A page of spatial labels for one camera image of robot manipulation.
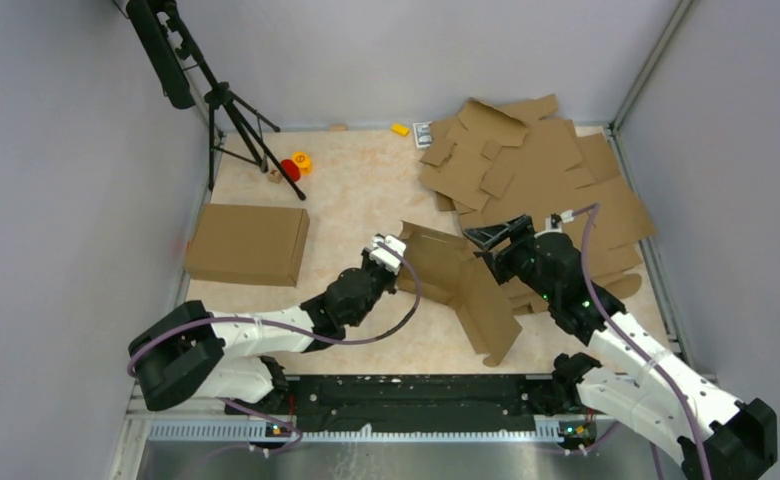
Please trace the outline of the cardboard box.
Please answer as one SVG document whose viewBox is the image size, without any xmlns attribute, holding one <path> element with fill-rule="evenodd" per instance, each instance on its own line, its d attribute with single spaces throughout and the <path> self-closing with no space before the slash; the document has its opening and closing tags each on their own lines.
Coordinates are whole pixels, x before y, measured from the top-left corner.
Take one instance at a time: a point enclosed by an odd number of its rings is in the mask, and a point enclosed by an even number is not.
<svg viewBox="0 0 780 480">
<path fill-rule="evenodd" d="M 399 289 L 455 311 L 475 353 L 486 367 L 499 366 L 522 331 L 513 308 L 484 260 L 467 239 L 439 230 L 402 223 L 404 258 L 414 271 L 399 274 Z"/>
<path fill-rule="evenodd" d="M 303 208 L 205 205 L 184 258 L 194 280 L 297 285 L 310 227 Z"/>
</svg>

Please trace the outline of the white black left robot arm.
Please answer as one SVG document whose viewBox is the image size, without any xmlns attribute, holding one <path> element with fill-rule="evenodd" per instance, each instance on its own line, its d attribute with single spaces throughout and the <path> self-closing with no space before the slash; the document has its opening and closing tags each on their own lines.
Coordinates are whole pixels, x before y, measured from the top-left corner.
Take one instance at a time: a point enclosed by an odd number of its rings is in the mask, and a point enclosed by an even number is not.
<svg viewBox="0 0 780 480">
<path fill-rule="evenodd" d="M 353 345 L 348 328 L 359 326 L 382 295 L 394 291 L 403 264 L 399 253 L 364 250 L 360 267 L 283 310 L 223 313 L 186 301 L 130 342 L 127 372 L 153 412 L 213 398 L 231 410 L 274 413 L 290 395 L 274 354 Z"/>
</svg>

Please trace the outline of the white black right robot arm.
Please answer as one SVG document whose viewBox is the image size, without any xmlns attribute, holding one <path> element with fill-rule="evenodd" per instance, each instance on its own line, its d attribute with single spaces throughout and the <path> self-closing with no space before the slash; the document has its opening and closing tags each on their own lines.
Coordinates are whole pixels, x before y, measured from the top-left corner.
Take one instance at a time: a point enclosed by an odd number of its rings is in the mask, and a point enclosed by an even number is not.
<svg viewBox="0 0 780 480">
<path fill-rule="evenodd" d="M 623 367 L 622 379 L 585 353 L 554 362 L 552 397 L 566 412 L 606 414 L 662 450 L 688 479 L 759 479 L 778 460 L 778 422 L 763 400 L 722 390 L 656 341 L 586 273 L 587 254 L 564 232 L 570 211 L 542 230 L 530 216 L 469 228 L 494 279 L 517 279 L 547 304 L 565 333 Z"/>
</svg>

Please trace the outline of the folded closed cardboard box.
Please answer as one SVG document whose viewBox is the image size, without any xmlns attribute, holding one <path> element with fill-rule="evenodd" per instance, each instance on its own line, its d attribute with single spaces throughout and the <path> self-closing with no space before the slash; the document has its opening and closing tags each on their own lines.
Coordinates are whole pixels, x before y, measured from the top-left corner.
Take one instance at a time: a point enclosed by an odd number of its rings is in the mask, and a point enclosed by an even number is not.
<svg viewBox="0 0 780 480">
<path fill-rule="evenodd" d="M 194 280 L 297 285 L 310 227 L 303 208 L 205 205 L 184 258 Z"/>
</svg>

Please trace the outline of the playing card box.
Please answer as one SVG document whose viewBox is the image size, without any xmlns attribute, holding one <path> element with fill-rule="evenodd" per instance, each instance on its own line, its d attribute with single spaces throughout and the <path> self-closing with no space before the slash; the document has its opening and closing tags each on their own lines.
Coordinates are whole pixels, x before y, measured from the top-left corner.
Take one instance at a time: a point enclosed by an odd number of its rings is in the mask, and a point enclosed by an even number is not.
<svg viewBox="0 0 780 480">
<path fill-rule="evenodd" d="M 415 122 L 411 127 L 417 149 L 427 149 L 433 142 L 431 122 Z"/>
</svg>

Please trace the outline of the cardboard sheet pile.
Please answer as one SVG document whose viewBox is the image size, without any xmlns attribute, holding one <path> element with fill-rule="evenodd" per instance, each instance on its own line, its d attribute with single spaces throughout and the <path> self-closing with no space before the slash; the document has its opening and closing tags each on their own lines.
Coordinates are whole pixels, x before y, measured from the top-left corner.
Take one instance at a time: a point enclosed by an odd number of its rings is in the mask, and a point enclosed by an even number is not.
<svg viewBox="0 0 780 480">
<path fill-rule="evenodd" d="M 600 209 L 587 248 L 592 280 L 625 299 L 642 286 L 639 241 L 655 228 L 601 133 L 580 136 L 558 117 L 555 95 L 491 106 L 467 100 L 433 121 L 420 182 L 458 215 L 460 228 L 528 214 L 540 228 L 552 213 Z"/>
</svg>

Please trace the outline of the small wooden cube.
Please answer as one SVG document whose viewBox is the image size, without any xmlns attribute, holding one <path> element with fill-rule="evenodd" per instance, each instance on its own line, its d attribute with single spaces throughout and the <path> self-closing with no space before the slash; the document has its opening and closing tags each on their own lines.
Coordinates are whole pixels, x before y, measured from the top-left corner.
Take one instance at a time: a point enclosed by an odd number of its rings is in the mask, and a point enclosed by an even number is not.
<svg viewBox="0 0 780 480">
<path fill-rule="evenodd" d="M 267 173 L 267 179 L 272 183 L 279 184 L 282 182 L 283 176 L 278 170 L 270 170 Z"/>
</svg>

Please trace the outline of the red round toy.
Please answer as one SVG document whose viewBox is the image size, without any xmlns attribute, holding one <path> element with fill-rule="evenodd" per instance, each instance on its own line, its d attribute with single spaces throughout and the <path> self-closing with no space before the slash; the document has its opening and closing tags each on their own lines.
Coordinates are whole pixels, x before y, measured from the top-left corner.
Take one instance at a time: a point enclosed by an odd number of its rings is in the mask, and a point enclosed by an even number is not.
<svg viewBox="0 0 780 480">
<path fill-rule="evenodd" d="M 302 176 L 301 170 L 299 166 L 291 159 L 281 160 L 280 165 L 283 171 L 293 182 L 298 182 L 301 179 Z"/>
</svg>

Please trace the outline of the orange round toy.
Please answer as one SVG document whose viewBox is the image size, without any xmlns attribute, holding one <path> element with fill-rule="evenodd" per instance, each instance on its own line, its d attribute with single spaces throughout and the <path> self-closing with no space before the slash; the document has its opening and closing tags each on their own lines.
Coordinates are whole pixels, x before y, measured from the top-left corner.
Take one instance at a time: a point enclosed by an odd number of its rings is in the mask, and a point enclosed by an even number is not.
<svg viewBox="0 0 780 480">
<path fill-rule="evenodd" d="M 313 171 L 312 157 L 303 151 L 294 152 L 291 160 L 298 167 L 301 175 L 308 175 Z"/>
</svg>

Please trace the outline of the yellow block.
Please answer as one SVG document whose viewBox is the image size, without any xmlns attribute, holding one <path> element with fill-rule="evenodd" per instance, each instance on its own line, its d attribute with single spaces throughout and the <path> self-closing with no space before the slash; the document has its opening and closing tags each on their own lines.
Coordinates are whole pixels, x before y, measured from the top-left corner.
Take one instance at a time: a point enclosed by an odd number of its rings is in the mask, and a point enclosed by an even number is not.
<svg viewBox="0 0 780 480">
<path fill-rule="evenodd" d="M 399 123 L 394 123 L 391 126 L 391 131 L 399 136 L 406 137 L 410 133 L 410 128 Z"/>
</svg>

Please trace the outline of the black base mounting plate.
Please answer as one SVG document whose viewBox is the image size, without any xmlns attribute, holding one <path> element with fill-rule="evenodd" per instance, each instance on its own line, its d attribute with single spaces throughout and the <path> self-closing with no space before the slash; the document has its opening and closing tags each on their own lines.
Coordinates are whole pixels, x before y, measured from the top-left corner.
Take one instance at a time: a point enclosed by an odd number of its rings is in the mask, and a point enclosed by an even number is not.
<svg viewBox="0 0 780 480">
<path fill-rule="evenodd" d="M 305 432 L 523 432 L 558 418 L 560 432 L 588 436 L 599 418 L 547 374 L 291 376 L 254 408 Z"/>
</svg>

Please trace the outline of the aluminium frame rail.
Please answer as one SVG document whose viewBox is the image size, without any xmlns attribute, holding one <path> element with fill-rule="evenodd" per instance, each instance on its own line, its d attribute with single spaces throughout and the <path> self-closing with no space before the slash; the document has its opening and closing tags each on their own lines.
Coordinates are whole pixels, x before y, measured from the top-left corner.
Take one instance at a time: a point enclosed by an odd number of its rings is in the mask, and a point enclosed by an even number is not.
<svg viewBox="0 0 780 480">
<path fill-rule="evenodd" d="M 242 461 L 245 477 L 273 462 L 316 473 L 331 447 L 457 444 L 480 456 L 494 444 L 588 457 L 625 432 L 689 479 L 758 478 L 773 458 L 773 416 L 689 371 L 289 375 L 257 404 L 199 397 L 159 412 L 135 387 L 125 414 L 113 469 L 122 478 L 192 479 L 227 461 Z"/>
</svg>

